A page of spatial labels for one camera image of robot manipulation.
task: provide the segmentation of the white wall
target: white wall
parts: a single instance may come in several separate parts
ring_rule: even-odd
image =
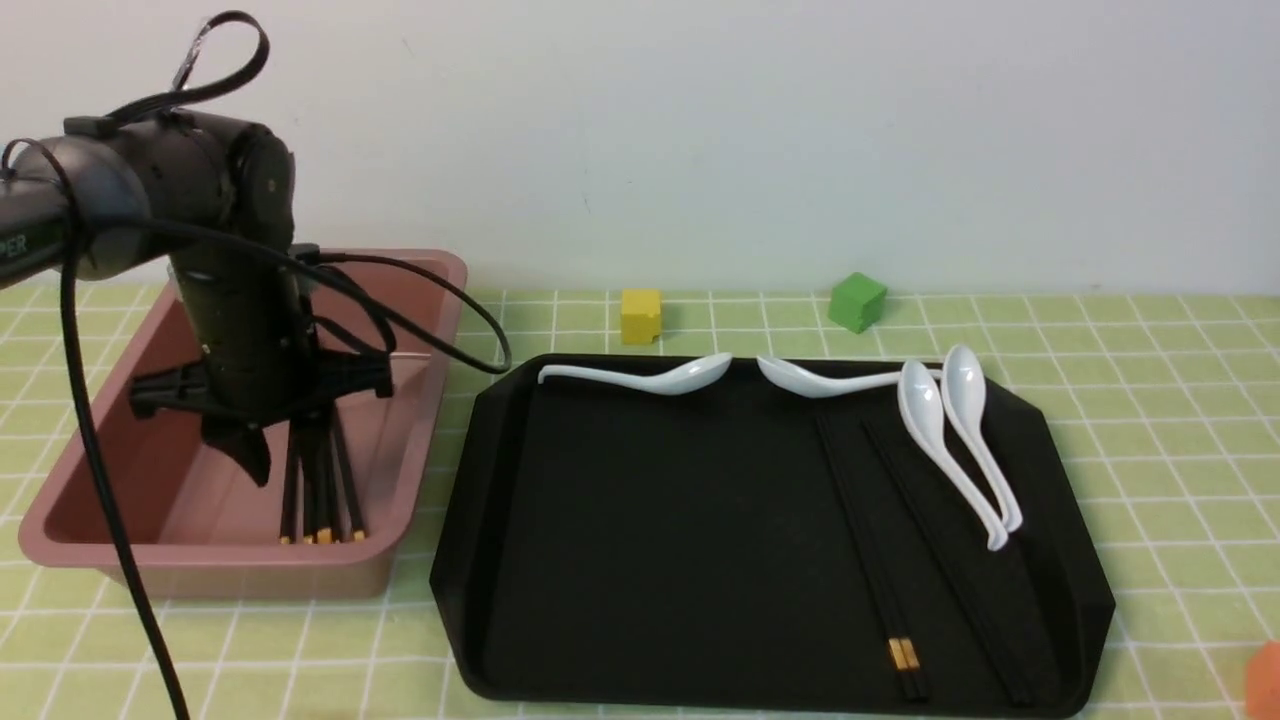
[[[0,136],[168,85],[298,154],[300,240],[472,284],[1280,292],[1276,0],[45,0]],[[197,81],[247,56],[218,31]]]

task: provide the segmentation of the table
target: table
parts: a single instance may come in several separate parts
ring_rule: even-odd
[[[91,389],[159,290],[82,288]],[[617,292],[479,297],[508,329],[517,360],[549,351],[940,360],[968,343],[989,377],[1050,418],[1117,594],[1084,716],[1243,716],[1244,664],[1280,632],[1280,297],[902,295],[872,331],[854,334],[808,292],[666,293],[666,332],[641,347],[620,342]],[[168,717],[123,588],[93,571],[36,568],[17,544],[23,510],[74,432],[59,336],[55,286],[0,292],[5,717]],[[476,316],[465,316],[458,343],[497,350]],[[497,703],[458,678],[426,578],[471,401],[489,382],[451,369],[415,523],[383,597],[160,603],[195,716],[733,715]]]

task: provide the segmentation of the black tray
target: black tray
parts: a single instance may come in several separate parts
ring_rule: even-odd
[[[751,359],[678,397],[536,383],[553,363],[654,374],[687,360],[543,355],[476,398],[431,570],[474,692],[996,717],[1082,708],[1115,598],[1039,410],[988,382],[984,436],[1025,516],[988,552],[892,387],[805,400]],[[829,377],[900,368],[799,364]],[[886,587],[924,701],[906,700],[891,660]]]

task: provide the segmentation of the yellow cube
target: yellow cube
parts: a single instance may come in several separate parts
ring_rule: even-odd
[[[650,345],[662,334],[662,293],[622,291],[622,345]]]

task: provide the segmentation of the green block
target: green block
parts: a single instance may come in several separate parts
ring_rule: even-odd
[[[827,316],[832,323],[860,333],[879,320],[888,288],[861,273],[845,278],[831,291]]]

